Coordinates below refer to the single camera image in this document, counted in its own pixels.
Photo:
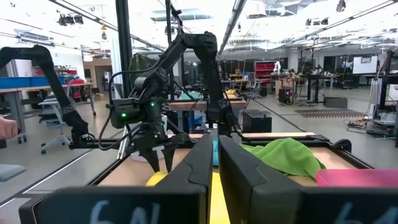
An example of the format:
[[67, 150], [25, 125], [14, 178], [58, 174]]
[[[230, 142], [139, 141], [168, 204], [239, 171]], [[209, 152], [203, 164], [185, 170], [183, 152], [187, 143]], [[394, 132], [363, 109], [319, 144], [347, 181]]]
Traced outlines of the green microfiber towel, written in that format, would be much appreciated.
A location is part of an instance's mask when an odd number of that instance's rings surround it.
[[309, 147], [292, 138], [276, 139], [265, 146], [240, 146], [264, 164], [285, 175], [315, 179], [319, 170], [326, 169]]

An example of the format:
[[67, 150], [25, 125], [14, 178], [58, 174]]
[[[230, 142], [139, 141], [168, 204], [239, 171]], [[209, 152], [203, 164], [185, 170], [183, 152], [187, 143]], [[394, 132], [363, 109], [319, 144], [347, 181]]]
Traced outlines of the pink translucent plastic basket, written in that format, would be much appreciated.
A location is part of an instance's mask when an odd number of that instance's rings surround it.
[[398, 169], [325, 169], [316, 181], [328, 187], [398, 187]]

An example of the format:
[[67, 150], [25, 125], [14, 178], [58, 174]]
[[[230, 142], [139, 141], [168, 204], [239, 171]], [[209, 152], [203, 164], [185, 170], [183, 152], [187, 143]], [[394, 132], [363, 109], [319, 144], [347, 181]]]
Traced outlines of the dark floor mat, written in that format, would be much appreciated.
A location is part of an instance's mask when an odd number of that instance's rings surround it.
[[325, 119], [325, 118], [362, 118], [366, 116], [349, 109], [315, 109], [315, 110], [295, 110], [297, 114], [308, 119]]

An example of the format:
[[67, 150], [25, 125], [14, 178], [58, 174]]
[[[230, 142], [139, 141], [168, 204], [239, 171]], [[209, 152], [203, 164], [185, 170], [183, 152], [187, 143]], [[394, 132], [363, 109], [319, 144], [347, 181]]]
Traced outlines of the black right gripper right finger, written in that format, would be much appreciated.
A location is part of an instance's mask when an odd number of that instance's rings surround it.
[[398, 189], [306, 187], [218, 138], [230, 224], [398, 224]]

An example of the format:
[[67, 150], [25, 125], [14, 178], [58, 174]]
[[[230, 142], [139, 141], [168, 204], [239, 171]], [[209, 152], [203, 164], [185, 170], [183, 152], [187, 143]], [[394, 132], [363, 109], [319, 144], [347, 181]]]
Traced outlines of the yellow microfiber towel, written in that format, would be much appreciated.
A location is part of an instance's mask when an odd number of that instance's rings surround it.
[[[156, 172], [146, 183], [146, 186], [155, 186], [168, 174], [165, 172]], [[221, 185], [220, 174], [212, 174], [212, 193], [210, 206], [210, 224], [230, 224], [226, 202], [224, 199]]]

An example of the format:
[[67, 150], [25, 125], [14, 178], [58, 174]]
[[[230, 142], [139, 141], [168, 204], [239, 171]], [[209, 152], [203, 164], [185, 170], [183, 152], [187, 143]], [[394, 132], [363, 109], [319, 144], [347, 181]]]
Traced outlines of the red storage shelf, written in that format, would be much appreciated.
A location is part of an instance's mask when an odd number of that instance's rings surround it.
[[261, 86], [266, 86], [271, 82], [271, 73], [275, 68], [275, 60], [263, 60], [254, 62], [254, 73], [256, 80]]

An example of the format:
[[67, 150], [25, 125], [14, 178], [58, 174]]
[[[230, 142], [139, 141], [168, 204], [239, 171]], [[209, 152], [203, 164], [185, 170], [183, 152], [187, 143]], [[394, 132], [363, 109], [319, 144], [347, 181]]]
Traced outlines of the person's hand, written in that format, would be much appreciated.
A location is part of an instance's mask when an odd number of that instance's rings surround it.
[[0, 140], [12, 139], [18, 135], [17, 123], [0, 116]]

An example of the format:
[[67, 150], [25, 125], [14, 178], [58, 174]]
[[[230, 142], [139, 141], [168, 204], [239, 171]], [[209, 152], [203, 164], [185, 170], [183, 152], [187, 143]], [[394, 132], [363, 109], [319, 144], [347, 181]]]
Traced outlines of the green cactus plant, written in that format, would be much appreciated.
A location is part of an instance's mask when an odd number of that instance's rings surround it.
[[145, 70], [147, 68], [149, 68], [149, 66], [148, 66], [146, 58], [143, 55], [136, 53], [132, 56], [132, 58], [130, 59], [130, 64], [129, 64], [129, 70], [133, 71], [133, 73], [131, 73], [129, 75], [129, 81], [131, 83], [131, 88], [134, 88], [134, 82], [135, 82], [136, 78], [142, 74], [140, 72], [140, 70]]

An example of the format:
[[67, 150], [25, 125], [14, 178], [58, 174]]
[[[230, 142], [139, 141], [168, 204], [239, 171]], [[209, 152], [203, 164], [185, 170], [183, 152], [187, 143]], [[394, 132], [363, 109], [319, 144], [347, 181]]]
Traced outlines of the black gantry post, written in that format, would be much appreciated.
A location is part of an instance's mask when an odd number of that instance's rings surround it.
[[116, 1], [116, 18], [118, 22], [119, 52], [121, 59], [121, 70], [123, 81], [123, 98], [127, 98], [131, 92], [131, 82], [129, 74], [129, 63], [132, 57], [132, 46], [129, 26], [128, 0]]

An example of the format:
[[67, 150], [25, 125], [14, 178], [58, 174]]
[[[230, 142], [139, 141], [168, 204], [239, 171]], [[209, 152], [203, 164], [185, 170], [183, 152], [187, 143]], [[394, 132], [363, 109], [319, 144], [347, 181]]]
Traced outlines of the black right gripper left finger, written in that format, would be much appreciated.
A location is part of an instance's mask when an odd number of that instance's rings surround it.
[[18, 209], [21, 224], [209, 224], [213, 140], [201, 137], [153, 187], [65, 187]]

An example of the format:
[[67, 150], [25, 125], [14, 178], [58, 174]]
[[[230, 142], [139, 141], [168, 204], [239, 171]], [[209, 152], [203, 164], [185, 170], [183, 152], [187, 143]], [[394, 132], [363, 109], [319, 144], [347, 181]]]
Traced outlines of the wooden background table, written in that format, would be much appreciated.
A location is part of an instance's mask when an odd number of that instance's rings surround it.
[[[247, 103], [244, 100], [231, 100], [232, 108], [241, 110], [246, 107]], [[207, 109], [206, 101], [173, 101], [169, 104], [169, 109], [174, 111], [189, 111], [189, 110], [205, 110]]]

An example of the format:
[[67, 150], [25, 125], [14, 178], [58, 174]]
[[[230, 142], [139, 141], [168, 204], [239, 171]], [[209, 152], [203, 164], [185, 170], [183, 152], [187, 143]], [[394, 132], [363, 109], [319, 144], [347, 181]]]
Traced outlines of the white wall board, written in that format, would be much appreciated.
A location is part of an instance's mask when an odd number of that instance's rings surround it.
[[378, 56], [355, 57], [353, 59], [353, 74], [376, 73]]

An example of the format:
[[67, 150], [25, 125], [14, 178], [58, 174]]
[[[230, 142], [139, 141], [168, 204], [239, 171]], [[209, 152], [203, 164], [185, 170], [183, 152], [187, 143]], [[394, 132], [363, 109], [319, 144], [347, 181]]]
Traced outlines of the black equipment box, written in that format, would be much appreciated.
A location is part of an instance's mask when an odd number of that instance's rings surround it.
[[272, 117], [268, 111], [243, 110], [244, 133], [271, 133]]

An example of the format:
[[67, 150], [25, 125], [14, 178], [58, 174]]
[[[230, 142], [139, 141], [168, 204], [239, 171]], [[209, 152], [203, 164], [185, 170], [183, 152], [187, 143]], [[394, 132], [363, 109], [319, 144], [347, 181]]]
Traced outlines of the black computer tower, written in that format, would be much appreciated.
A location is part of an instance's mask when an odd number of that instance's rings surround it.
[[289, 87], [283, 87], [279, 89], [278, 92], [278, 101], [280, 103], [285, 103], [285, 104], [289, 104], [292, 102], [293, 100], [293, 90]]

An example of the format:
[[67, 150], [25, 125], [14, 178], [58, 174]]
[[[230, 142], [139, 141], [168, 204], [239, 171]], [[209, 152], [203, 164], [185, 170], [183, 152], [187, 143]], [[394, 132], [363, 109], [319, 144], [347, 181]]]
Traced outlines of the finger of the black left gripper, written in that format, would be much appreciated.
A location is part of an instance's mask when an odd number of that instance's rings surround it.
[[173, 159], [174, 159], [174, 154], [175, 154], [176, 148], [177, 148], [176, 144], [171, 144], [171, 145], [167, 145], [167, 146], [165, 145], [164, 149], [162, 150], [167, 172], [172, 171], [172, 164], [173, 164]]
[[154, 172], [160, 171], [159, 160], [155, 151], [152, 149], [143, 149], [139, 151], [139, 155], [150, 164]]

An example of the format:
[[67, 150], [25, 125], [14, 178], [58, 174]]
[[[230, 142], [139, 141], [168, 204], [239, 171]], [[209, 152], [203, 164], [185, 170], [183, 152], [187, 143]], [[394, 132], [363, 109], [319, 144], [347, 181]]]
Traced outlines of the white office chair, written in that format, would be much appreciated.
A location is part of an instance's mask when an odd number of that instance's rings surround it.
[[72, 138], [63, 132], [63, 128], [67, 124], [62, 118], [63, 113], [61, 112], [60, 103], [56, 98], [47, 98], [39, 103], [39, 106], [49, 107], [52, 109], [51, 113], [42, 113], [39, 115], [39, 123], [45, 123], [46, 127], [59, 131], [59, 135], [57, 137], [41, 144], [40, 153], [44, 155], [47, 153], [47, 149], [50, 146], [57, 144], [61, 144], [62, 146], [69, 145], [72, 142]]

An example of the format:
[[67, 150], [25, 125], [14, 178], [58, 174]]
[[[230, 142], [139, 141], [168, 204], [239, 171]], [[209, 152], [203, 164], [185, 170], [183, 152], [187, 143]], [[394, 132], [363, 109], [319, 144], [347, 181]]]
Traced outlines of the wooden workbench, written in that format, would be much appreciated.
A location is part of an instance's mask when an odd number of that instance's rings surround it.
[[[78, 84], [63, 84], [62, 87], [70, 91], [70, 87], [87, 87], [89, 89], [90, 105], [93, 116], [96, 116], [95, 106], [94, 106], [94, 94], [92, 92], [92, 83], [78, 83]], [[17, 125], [20, 128], [20, 133], [17, 135], [18, 143], [26, 142], [25, 133], [25, 121], [24, 121], [24, 109], [22, 108], [21, 92], [22, 91], [39, 91], [39, 90], [50, 90], [51, 86], [33, 86], [24, 88], [6, 88], [0, 89], [0, 95], [4, 95], [4, 99], [9, 103], [11, 116], [16, 119]]]

